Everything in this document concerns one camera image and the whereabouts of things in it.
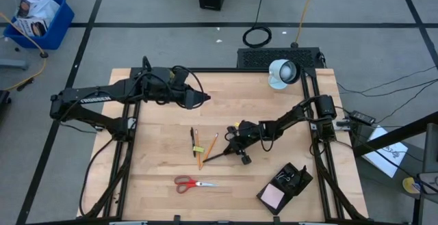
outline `pencil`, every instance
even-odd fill
[[[199,146],[199,135],[198,135],[198,129],[194,130],[194,134],[196,136],[196,146]],[[201,170],[201,153],[196,152],[198,157],[198,169]]]
[[[214,136],[213,142],[210,144],[210,147],[208,148],[207,154],[204,154],[204,160],[208,158],[208,155],[210,154],[211,150],[213,149],[214,143],[216,143],[216,140],[218,139],[218,133],[216,133],[216,136]],[[201,163],[201,169],[203,169],[204,166],[204,160]]]

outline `black floor line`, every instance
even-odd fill
[[[418,14],[417,9],[413,5],[412,0],[405,0],[405,1],[406,1],[406,4],[408,5],[409,10],[411,11],[411,14],[415,20],[415,23],[417,23],[419,25],[420,33],[423,37],[424,44],[426,45],[426,47],[429,51],[429,54],[430,54],[430,57],[432,58],[432,61],[434,62],[434,64],[436,66],[438,66],[437,50],[435,49],[435,46],[434,46],[432,40],[430,39],[429,34],[427,33],[425,26],[423,25],[423,22]]]
[[[81,44],[79,45],[79,50],[77,51],[75,61],[73,63],[70,75],[68,76],[66,82],[66,88],[70,88],[73,85],[75,80],[77,69],[82,60],[83,52],[88,43],[88,39],[90,37],[90,33],[92,30],[92,24],[96,20],[97,12],[99,11],[99,7],[101,5],[102,0],[96,0],[94,3],[94,7],[92,13],[90,15],[90,19],[88,20],[88,24],[83,34],[83,38]],[[44,173],[44,169],[46,168],[47,161],[49,160],[49,155],[55,141],[57,130],[59,128],[58,122],[53,122],[49,131],[49,135],[47,136],[46,142],[44,144],[44,148],[42,149],[40,160],[38,161],[38,165],[36,166],[36,170],[34,172],[34,176],[32,177],[32,181],[30,183],[29,189],[27,190],[27,194],[23,205],[21,207],[20,213],[18,215],[16,224],[24,225],[27,221],[27,217],[29,216],[30,209],[32,207],[32,203],[34,202],[34,198],[36,196],[36,192],[38,191],[38,187],[40,186],[40,182],[42,179],[42,175]]]
[[[172,27],[252,27],[254,23],[94,23],[95,27],[109,28],[172,28]],[[264,27],[298,27],[300,23],[257,23]],[[87,27],[88,23],[71,23],[70,27]],[[304,28],[438,28],[438,23],[303,23]]]
[[[94,7],[93,7],[93,10],[91,11],[90,19],[88,20],[85,32],[84,32],[83,37],[82,37],[81,44],[79,45],[79,49],[77,50],[75,61],[73,62],[70,74],[69,74],[67,82],[66,82],[66,88],[71,88],[75,82],[76,74],[77,74],[77,71],[79,70],[79,67],[81,65],[83,53],[85,52],[88,40],[90,39],[91,30],[93,29],[93,24],[94,24],[94,21],[96,20],[97,12],[99,11],[99,8],[101,7],[101,3],[102,3],[102,0],[96,0],[96,2],[94,3]]]
[[[47,165],[47,160],[49,160],[50,152],[52,151],[53,143],[55,142],[57,130],[60,125],[57,122],[53,122],[49,130],[49,135],[47,136],[46,143],[41,152],[40,160],[38,160],[38,165],[36,166],[34,176],[30,182],[29,189],[26,193],[25,201],[21,207],[20,213],[18,215],[16,225],[24,225],[27,221],[27,217],[30,214],[30,209],[32,208],[32,203],[40,186],[42,174]]]

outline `scissor blade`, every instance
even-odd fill
[[[216,184],[213,184],[213,183],[205,183],[205,182],[202,182],[202,181],[198,181],[198,182],[196,182],[196,185],[197,185],[198,187],[217,187]]]

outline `wooden tabletop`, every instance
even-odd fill
[[[110,83],[127,78],[129,72],[129,69],[114,69]],[[320,69],[317,74],[320,93],[331,95],[335,105],[342,106],[333,70]],[[123,219],[173,220],[174,215],[180,215],[183,221],[272,221],[272,214],[256,195],[290,162],[298,169],[306,165],[313,180],[280,212],[281,221],[323,221],[317,170],[309,153],[311,137],[307,122],[286,130],[268,153],[259,143],[247,148],[253,160],[247,166],[240,156],[232,154],[206,163],[200,171],[191,150],[190,127],[198,129],[204,148],[219,133],[210,156],[221,153],[228,144],[224,139],[227,126],[241,120],[255,123],[276,120],[304,99],[301,82],[276,91],[268,85],[267,73],[198,73],[197,76],[211,96],[201,108],[186,110],[175,104],[159,106],[155,102],[141,105]],[[188,83],[197,89],[193,78]],[[119,117],[122,110],[122,104],[109,102],[105,103],[103,114]],[[338,119],[343,118],[343,111],[338,110],[337,115]],[[98,133],[93,154],[109,139],[108,132]],[[350,144],[345,132],[338,132],[337,139]],[[85,211],[90,210],[108,185],[115,145],[114,142],[105,149],[90,169],[83,197]],[[335,142],[331,146],[341,190],[367,216],[352,150]],[[182,174],[219,186],[191,188],[178,194],[173,181]],[[326,186],[331,214],[336,217],[333,193]],[[112,201],[118,202],[118,191]]]

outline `yellow cable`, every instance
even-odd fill
[[[310,0],[307,0],[306,5],[304,6],[304,10],[302,11],[302,14],[301,14],[300,26],[298,27],[298,33],[296,34],[296,38],[295,38],[296,43],[298,43],[298,38],[300,37],[300,34],[301,34],[301,25],[302,25],[302,22],[304,21],[304,18],[306,16],[307,6],[309,6],[309,3],[310,3]]]
[[[32,42],[32,44],[34,44],[34,45],[36,46],[36,48],[38,48],[38,49],[40,50],[41,54],[44,54],[44,51],[42,50],[42,48],[41,48],[38,44],[36,44],[36,42],[35,42],[34,40],[32,40],[27,34],[23,33],[23,31],[21,31],[21,29],[19,29],[18,27],[16,27],[15,24],[12,23],[11,20],[3,14],[3,12],[0,12],[0,16],[3,17],[3,18],[4,18],[9,24],[11,24],[11,26],[13,26],[13,28],[15,28],[18,32],[20,32],[20,34],[22,34],[22,35],[25,36],[30,42]],[[27,80],[29,80],[29,79],[31,79],[31,78],[34,78],[34,77],[37,77],[38,75],[41,75],[41,73],[43,72],[43,70],[46,68],[46,65],[47,65],[47,58],[43,58],[43,59],[42,59],[42,68],[40,69],[40,71],[38,71],[36,74],[32,75],[31,77],[29,77],[29,78],[27,78],[27,79],[24,79],[24,80],[22,80],[22,81],[20,81],[20,82],[18,82],[17,84],[13,85],[12,87],[10,87],[10,88],[6,88],[5,90],[6,90],[6,91],[10,91],[10,90],[12,90],[12,89],[14,89],[14,88],[17,88],[18,86],[24,84]]]

